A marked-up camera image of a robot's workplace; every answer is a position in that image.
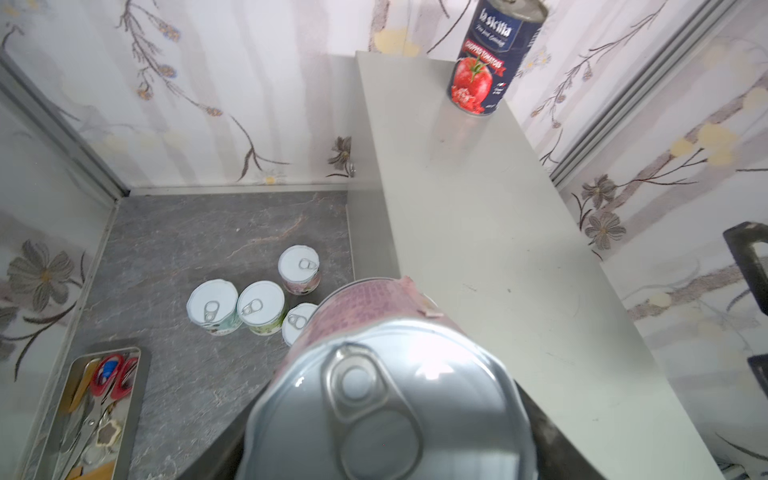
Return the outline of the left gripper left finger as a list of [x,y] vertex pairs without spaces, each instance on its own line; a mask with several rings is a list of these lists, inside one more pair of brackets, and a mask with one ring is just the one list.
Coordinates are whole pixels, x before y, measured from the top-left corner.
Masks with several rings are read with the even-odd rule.
[[249,413],[240,413],[179,480],[233,480],[244,453]]

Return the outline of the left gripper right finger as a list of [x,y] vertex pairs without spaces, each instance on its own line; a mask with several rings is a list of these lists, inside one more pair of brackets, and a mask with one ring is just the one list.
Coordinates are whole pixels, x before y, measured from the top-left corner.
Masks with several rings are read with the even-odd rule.
[[517,389],[531,424],[539,478],[605,480],[519,384]]

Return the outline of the pink label can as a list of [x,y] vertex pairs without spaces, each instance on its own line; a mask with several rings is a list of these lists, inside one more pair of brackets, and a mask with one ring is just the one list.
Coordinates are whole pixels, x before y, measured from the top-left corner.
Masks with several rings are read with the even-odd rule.
[[535,479],[504,365],[408,277],[327,297],[249,415],[240,479]]

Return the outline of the dark blue tomato can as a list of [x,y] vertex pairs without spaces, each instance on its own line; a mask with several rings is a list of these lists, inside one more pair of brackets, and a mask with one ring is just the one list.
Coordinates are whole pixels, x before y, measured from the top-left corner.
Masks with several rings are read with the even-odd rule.
[[493,114],[548,17],[537,0],[482,0],[463,40],[447,88],[461,110]]

